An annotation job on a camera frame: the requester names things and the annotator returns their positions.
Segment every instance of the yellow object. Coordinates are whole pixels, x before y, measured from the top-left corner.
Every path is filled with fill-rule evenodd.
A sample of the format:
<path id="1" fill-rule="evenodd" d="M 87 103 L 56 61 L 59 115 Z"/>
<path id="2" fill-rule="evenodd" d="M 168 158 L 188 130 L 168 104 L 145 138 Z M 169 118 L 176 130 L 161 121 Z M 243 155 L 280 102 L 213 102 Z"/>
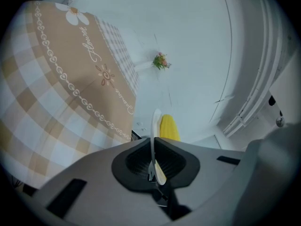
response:
<path id="1" fill-rule="evenodd" d="M 163 115 L 160 125 L 160 137 L 181 141 L 177 125 L 171 115 Z"/>

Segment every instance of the beige plaid fabric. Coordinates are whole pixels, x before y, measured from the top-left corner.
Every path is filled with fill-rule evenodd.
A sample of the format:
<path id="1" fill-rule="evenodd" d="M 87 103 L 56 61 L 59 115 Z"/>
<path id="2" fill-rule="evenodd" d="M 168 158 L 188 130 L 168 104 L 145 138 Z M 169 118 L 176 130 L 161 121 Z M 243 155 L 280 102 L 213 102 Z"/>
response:
<path id="1" fill-rule="evenodd" d="M 127 142 L 129 137 L 99 123 L 62 86 L 41 49 L 29 4 L 34 6 L 34 2 L 24 4 L 1 43 L 0 152 L 9 173 L 40 188 L 81 157 Z M 137 75 L 118 30 L 99 23 L 120 71 L 136 94 Z M 108 35 L 108 28 L 114 35 Z"/>

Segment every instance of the tablecloth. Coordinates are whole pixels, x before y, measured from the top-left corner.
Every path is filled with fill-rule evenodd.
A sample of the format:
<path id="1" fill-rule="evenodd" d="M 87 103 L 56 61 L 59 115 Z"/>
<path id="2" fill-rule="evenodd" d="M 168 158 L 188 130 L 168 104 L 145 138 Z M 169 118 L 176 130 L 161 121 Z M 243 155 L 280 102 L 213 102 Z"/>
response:
<path id="1" fill-rule="evenodd" d="M 138 76 L 118 29 L 57 3 L 23 4 L 0 49 L 2 166 L 35 188 L 130 141 Z"/>

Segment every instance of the small flower decoration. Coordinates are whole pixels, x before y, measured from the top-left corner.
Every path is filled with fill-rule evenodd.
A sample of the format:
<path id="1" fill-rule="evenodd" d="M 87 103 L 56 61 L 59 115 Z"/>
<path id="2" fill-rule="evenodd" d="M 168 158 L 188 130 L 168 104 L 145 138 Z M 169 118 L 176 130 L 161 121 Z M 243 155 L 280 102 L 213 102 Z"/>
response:
<path id="1" fill-rule="evenodd" d="M 55 6 L 61 11 L 68 11 L 66 13 L 66 19 L 70 24 L 78 25 L 80 20 L 85 25 L 89 25 L 89 20 L 87 19 L 87 17 L 83 15 L 83 12 L 80 12 L 77 8 L 72 8 L 60 3 L 55 3 Z"/>
<path id="2" fill-rule="evenodd" d="M 166 61 L 166 55 L 162 54 L 161 52 L 158 53 L 158 55 L 156 55 L 156 57 L 154 58 L 153 64 L 160 70 L 160 69 L 165 69 L 165 68 L 169 68 L 171 66 L 171 64 L 169 64 Z"/>
<path id="3" fill-rule="evenodd" d="M 111 73 L 111 70 L 108 70 L 108 67 L 106 64 L 104 64 L 104 66 L 102 65 L 102 70 L 101 68 L 99 68 L 97 65 L 95 65 L 96 69 L 99 70 L 101 73 L 99 73 L 98 75 L 103 77 L 103 80 L 102 80 L 102 85 L 105 85 L 105 82 L 107 81 L 107 85 L 111 85 L 113 88 L 114 85 L 112 82 L 114 82 L 114 79 L 112 79 L 112 77 L 115 77 L 114 74 L 110 74 Z"/>

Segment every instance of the checkered tablecloth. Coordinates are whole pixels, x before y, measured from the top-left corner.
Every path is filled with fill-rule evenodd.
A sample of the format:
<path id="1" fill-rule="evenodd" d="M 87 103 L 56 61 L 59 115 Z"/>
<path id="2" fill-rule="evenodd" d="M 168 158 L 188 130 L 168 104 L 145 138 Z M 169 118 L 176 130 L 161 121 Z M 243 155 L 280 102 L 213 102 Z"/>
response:
<path id="1" fill-rule="evenodd" d="M 116 121 L 119 116 L 114 114 L 126 114 L 126 109 L 129 111 L 131 108 L 118 90 L 119 94 L 115 96 L 117 75 L 114 77 L 115 86 L 111 84 L 114 89 L 105 79 L 99 80 L 100 89 L 111 89 L 114 97 L 112 101 L 120 100 L 121 109 L 116 109 L 116 103 L 106 98 L 106 91 L 98 93 L 96 97 L 108 103 L 104 116 L 101 110 L 97 110 L 95 103 L 90 104 L 79 93 L 87 93 L 86 89 L 77 90 L 76 86 L 67 80 L 70 77 L 61 70 L 60 57 L 52 47 L 54 42 L 46 37 L 48 35 L 45 21 L 48 8 L 56 9 L 54 4 L 50 3 L 25 3 L 8 28 L 0 50 L 1 164 L 14 177 L 35 188 L 40 188 L 54 175 L 88 153 L 129 141 L 133 117 L 130 111 L 126 119 L 120 117 L 121 121 Z M 78 16 L 78 27 L 81 19 L 85 22 L 78 10 L 70 7 L 66 9 L 72 15 Z M 65 12 L 57 12 L 60 16 L 65 16 Z M 86 25 L 89 31 L 93 19 L 92 15 L 85 15 L 90 21 L 90 24 Z M 98 31 L 93 32 L 105 41 L 108 53 L 111 53 L 122 75 L 119 80 L 126 81 L 133 93 L 132 97 L 135 98 L 138 77 L 118 29 L 96 17 L 95 24 Z M 91 71 L 95 70 L 94 66 L 96 64 L 91 65 Z M 114 66 L 114 63 L 108 63 L 109 68 L 117 71 Z M 109 68 L 107 65 L 97 67 L 102 72 L 110 72 Z M 126 105 L 127 108 L 123 112 L 122 106 Z M 117 126 L 118 123 L 125 126 L 126 131 L 122 131 Z"/>

